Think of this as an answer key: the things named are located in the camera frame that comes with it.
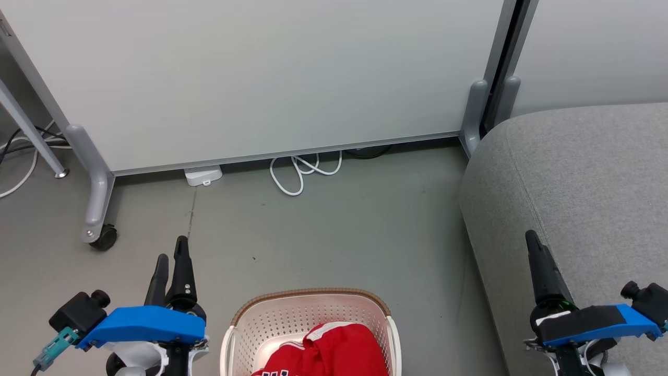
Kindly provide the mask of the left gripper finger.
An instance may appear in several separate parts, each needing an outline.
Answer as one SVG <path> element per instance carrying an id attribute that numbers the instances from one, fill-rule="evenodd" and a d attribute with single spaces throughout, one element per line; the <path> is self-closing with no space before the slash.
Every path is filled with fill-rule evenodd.
<path id="1" fill-rule="evenodd" d="M 165 307 L 165 289 L 169 281 L 169 257 L 158 255 L 157 264 L 150 279 L 144 300 L 146 306 Z"/>
<path id="2" fill-rule="evenodd" d="M 172 309 L 193 309 L 197 305 L 197 290 L 193 260 L 190 257 L 188 238 L 179 236 L 174 251 L 172 282 L 166 294 L 166 302 Z"/>

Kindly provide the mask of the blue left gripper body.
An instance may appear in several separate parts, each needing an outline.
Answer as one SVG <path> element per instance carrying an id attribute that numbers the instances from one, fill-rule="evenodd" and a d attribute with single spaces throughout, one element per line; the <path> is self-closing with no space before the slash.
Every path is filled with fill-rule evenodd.
<path id="1" fill-rule="evenodd" d="M 120 307 L 87 330 L 77 348 L 101 348 L 112 343 L 179 342 L 193 345 L 205 338 L 205 320 L 158 305 Z"/>

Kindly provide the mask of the grey metal table leg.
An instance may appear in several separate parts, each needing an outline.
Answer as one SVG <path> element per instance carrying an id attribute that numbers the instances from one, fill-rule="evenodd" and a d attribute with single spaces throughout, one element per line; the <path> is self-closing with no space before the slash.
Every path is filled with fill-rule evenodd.
<path id="1" fill-rule="evenodd" d="M 41 155 L 41 157 L 43 157 L 47 164 L 52 168 L 53 172 L 55 173 L 55 178 L 61 179 L 66 177 L 69 174 L 69 169 L 65 168 L 60 163 L 58 158 L 55 157 L 52 149 L 47 144 L 47 141 L 45 138 L 43 138 L 41 133 L 44 132 L 51 136 L 55 136 L 55 134 L 34 126 L 33 122 L 31 122 L 2 79 L 0 79 L 0 105 L 2 105 L 3 109 L 5 109 L 9 116 L 14 119 L 18 126 L 18 130 L 14 131 L 12 136 L 10 136 L 9 140 L 7 141 L 5 147 L 2 148 L 2 152 L 0 153 L 0 165 L 3 163 L 3 160 L 9 152 L 11 143 L 19 135 L 19 133 L 24 133 L 24 136 L 26 136 L 28 141 L 30 141 L 35 147 L 35 151 Z"/>

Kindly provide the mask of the grey partition leg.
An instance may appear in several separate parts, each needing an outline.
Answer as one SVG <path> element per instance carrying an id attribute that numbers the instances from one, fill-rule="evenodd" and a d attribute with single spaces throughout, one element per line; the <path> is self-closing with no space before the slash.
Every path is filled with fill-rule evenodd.
<path id="1" fill-rule="evenodd" d="M 481 141 L 480 126 L 486 109 L 489 84 L 485 79 L 475 81 L 469 90 L 466 109 L 461 122 L 459 140 L 468 159 Z"/>
<path id="2" fill-rule="evenodd" d="M 115 176 L 94 145 L 86 129 L 77 124 L 65 128 L 65 137 L 90 179 L 90 197 L 85 214 L 81 240 L 90 245 L 97 240 L 105 222 Z"/>
<path id="3" fill-rule="evenodd" d="M 520 84 L 521 79 L 518 76 L 510 76 L 504 80 L 499 93 L 498 105 L 494 114 L 492 126 L 496 126 L 511 118 L 511 112 L 515 107 L 516 96 Z"/>

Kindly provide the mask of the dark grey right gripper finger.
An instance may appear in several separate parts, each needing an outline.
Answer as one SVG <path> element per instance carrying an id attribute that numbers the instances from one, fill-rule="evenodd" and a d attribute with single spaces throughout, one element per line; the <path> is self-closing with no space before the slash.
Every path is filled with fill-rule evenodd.
<path id="1" fill-rule="evenodd" d="M 525 232 L 534 301 L 547 309 L 574 309 L 574 301 L 552 252 L 533 229 Z"/>

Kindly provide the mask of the white perforated laundry basket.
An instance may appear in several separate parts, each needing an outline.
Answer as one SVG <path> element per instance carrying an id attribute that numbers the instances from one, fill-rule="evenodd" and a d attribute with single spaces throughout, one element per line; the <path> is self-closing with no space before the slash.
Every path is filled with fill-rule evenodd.
<path id="1" fill-rule="evenodd" d="M 220 376 L 250 376 L 287 341 L 315 326 L 350 322 L 367 326 L 383 353 L 389 376 L 402 376 L 399 333 L 386 303 L 366 290 L 313 288 L 268 293 L 236 312 L 220 350 Z"/>

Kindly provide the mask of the red white garment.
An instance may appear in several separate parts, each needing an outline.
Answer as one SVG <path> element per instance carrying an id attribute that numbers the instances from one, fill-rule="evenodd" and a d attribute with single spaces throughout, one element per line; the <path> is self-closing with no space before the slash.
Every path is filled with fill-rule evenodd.
<path id="1" fill-rule="evenodd" d="M 367 326 L 343 321 L 315 326 L 302 341 L 282 343 L 251 376 L 389 376 Z"/>

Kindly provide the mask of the white power adapter box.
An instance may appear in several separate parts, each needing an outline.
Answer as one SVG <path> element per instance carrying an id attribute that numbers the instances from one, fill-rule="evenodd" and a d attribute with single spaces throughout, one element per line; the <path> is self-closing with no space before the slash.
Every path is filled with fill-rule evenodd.
<path id="1" fill-rule="evenodd" d="M 210 186 L 213 181 L 219 180 L 223 176 L 220 165 L 186 168 L 184 174 L 186 182 L 190 186 Z"/>

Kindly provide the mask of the white partition panel grey frame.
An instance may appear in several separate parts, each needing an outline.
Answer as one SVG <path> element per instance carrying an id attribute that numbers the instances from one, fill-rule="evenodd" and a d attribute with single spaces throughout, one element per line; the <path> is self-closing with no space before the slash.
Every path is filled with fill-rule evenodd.
<path id="1" fill-rule="evenodd" d="M 505 0 L 0 0 L 55 116 L 119 174 L 461 129 Z"/>

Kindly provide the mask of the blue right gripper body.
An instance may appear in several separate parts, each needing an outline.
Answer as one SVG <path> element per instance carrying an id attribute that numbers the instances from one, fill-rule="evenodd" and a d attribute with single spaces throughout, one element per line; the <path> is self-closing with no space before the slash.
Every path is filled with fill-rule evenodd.
<path id="1" fill-rule="evenodd" d="M 590 305 L 585 309 L 574 305 L 572 310 L 536 306 L 530 324 L 536 336 L 530 345 L 548 349 L 625 336 L 649 335 L 651 340 L 663 336 L 656 324 L 627 304 Z"/>

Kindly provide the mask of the black caster wheel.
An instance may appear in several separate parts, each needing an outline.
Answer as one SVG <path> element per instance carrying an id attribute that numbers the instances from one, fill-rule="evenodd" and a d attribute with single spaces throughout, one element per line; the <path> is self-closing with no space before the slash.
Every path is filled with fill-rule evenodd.
<path id="1" fill-rule="evenodd" d="M 107 252 L 116 243 L 118 238 L 117 229 L 112 224 L 104 224 L 97 240 L 90 243 L 90 246 L 99 252 Z"/>

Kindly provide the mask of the grey fabric sofa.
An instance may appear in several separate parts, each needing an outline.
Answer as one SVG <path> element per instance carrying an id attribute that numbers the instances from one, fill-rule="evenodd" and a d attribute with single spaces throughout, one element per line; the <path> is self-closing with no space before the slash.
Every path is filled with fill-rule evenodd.
<path id="1" fill-rule="evenodd" d="M 482 139 L 460 207 L 509 376 L 554 376 L 533 336 L 525 233 L 575 304 L 619 304 L 628 281 L 668 289 L 668 102 L 547 110 Z"/>

